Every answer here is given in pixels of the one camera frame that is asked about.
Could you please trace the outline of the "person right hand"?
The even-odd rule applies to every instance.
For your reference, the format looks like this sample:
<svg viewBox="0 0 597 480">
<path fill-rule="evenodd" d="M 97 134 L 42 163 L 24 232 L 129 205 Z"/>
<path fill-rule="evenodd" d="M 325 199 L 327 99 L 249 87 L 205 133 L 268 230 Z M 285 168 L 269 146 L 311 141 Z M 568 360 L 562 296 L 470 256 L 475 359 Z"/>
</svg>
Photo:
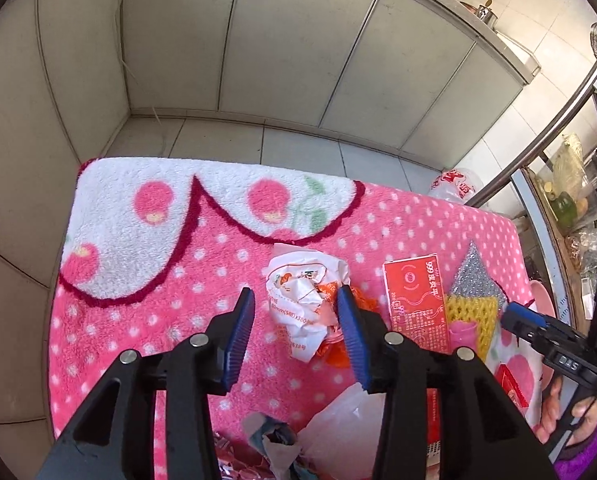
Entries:
<svg viewBox="0 0 597 480">
<path fill-rule="evenodd" d="M 551 434 L 555 431 L 557 422 L 561 415 L 561 392 L 563 377 L 557 376 L 549 393 L 545 396 L 541 406 L 541 420 L 535 427 L 534 432 L 541 443 L 546 443 Z M 579 400 L 572 410 L 572 416 L 578 418 L 581 424 L 573 431 L 568 446 L 580 444 L 587 440 L 597 428 L 597 398 L 589 396 Z"/>
</svg>

